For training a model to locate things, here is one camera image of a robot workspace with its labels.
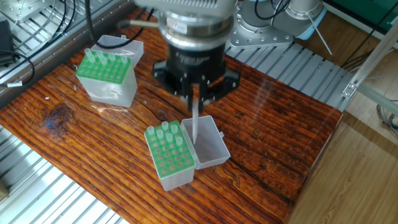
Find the plastic lid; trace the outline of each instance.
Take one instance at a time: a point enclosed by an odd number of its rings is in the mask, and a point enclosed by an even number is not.
[[[196,144],[192,144],[192,119],[181,122],[181,131],[191,151],[196,169],[203,169],[224,163],[231,154],[223,141],[223,133],[218,131],[211,116],[198,119],[198,136]]]
[[[128,39],[120,38],[120,37],[113,37],[110,35],[103,35],[99,40],[98,43],[112,46],[117,44],[122,44]],[[137,65],[138,61],[141,59],[142,55],[144,54],[144,43],[141,41],[132,41],[130,44],[127,44],[124,47],[116,48],[116,49],[102,49],[101,47],[94,45],[91,50],[95,51],[103,51],[104,53],[114,53],[118,56],[126,56],[129,57],[134,66]]]

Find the transparent tip box lid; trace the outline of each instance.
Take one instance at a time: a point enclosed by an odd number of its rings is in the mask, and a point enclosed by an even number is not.
[[[192,119],[182,120],[181,130],[195,161],[195,168],[203,169],[224,163],[231,155],[213,117],[199,117],[196,144],[192,143],[192,121]]]

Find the dark wood knot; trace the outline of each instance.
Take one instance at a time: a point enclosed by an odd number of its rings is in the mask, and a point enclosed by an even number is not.
[[[72,112],[65,104],[57,105],[45,118],[45,127],[51,130],[64,130],[69,119],[72,117]]]
[[[159,119],[160,121],[167,121],[166,114],[164,114],[163,112],[157,113],[157,119]]]

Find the wooden table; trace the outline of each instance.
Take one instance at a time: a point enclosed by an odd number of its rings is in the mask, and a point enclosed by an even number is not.
[[[226,57],[241,86],[204,115],[224,132],[231,158],[164,192],[144,130],[191,114],[150,75],[167,58],[159,32],[138,40],[145,49],[130,108],[90,100],[73,69],[81,51],[1,110],[1,125],[131,223],[288,222],[342,113]]]

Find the empty plastic box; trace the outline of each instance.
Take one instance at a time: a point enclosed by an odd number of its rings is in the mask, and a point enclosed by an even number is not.
[[[86,49],[77,77],[93,101],[130,107],[137,92],[131,59]]]
[[[229,151],[223,141],[223,135],[218,131],[213,118],[211,116],[204,116],[198,120],[198,136],[195,145],[192,144],[192,119],[183,120],[181,126],[177,121],[170,123],[163,122],[161,126],[156,128],[149,127],[145,131],[145,137],[155,163],[157,175],[166,191],[191,182],[195,169],[222,164],[230,157]],[[163,136],[158,136],[158,130],[163,131]],[[167,139],[170,139],[170,135],[166,136],[167,133],[172,134],[173,137],[170,143],[168,143]],[[178,145],[180,144],[180,141],[177,142],[178,137],[182,137],[183,144]],[[177,151],[174,151],[173,144],[177,146]],[[174,153],[178,153],[176,154],[178,159],[192,159],[192,166],[190,162],[183,163],[184,167],[175,170],[175,164],[178,164],[179,160],[162,161],[162,159],[169,158],[167,156],[173,156]],[[174,166],[172,170],[168,166],[168,162],[170,162],[171,166]]]
[[[113,37],[110,35],[103,35],[99,40],[98,43],[105,45],[105,46],[113,46],[125,43],[128,39],[121,38],[121,37]],[[106,53],[114,53],[118,56],[126,56],[132,60],[132,64],[134,67],[137,65],[138,61],[141,59],[142,54],[144,54],[144,43],[141,41],[132,41],[130,44],[127,44],[124,47],[120,47],[117,49],[102,49],[101,47],[94,45],[91,50],[101,50]]]

